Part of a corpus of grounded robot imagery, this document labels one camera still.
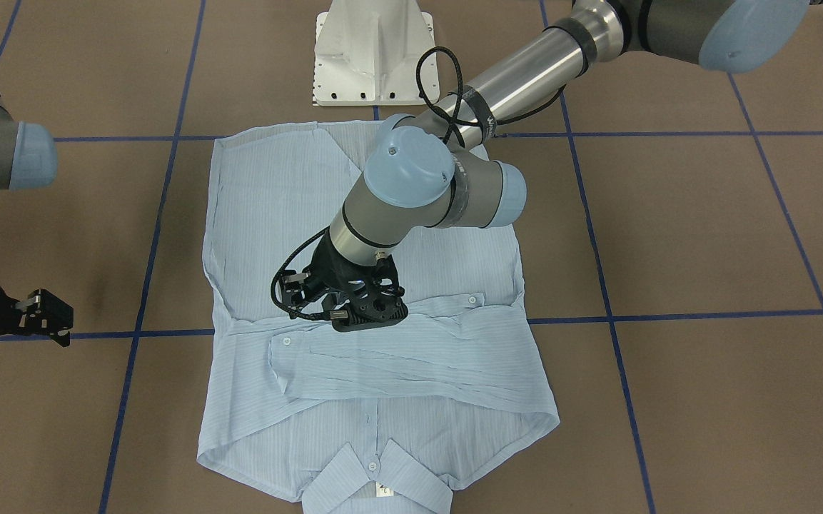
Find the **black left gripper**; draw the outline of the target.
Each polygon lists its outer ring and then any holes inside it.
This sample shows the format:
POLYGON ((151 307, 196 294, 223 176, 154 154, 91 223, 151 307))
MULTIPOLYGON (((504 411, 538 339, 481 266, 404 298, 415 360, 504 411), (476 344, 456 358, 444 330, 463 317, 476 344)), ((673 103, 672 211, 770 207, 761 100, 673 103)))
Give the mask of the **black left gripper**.
POLYGON ((398 325, 409 315, 404 295, 392 256, 357 266, 327 232, 304 241, 271 280, 271 302, 290 319, 329 322, 339 333, 398 325))

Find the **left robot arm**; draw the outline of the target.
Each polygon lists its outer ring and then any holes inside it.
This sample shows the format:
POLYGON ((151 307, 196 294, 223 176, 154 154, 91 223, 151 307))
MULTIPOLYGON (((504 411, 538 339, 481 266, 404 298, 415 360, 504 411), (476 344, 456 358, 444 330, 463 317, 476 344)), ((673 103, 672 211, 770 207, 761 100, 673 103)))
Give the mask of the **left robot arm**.
POLYGON ((392 254, 414 228, 508 226, 525 207, 521 172, 471 153, 501 126, 544 111, 600 62, 644 51, 709 71, 745 73, 779 52, 807 1, 575 1, 568 16, 421 114, 382 123, 365 169, 310 263, 284 261, 271 302, 292 319, 350 332, 407 318, 392 254))

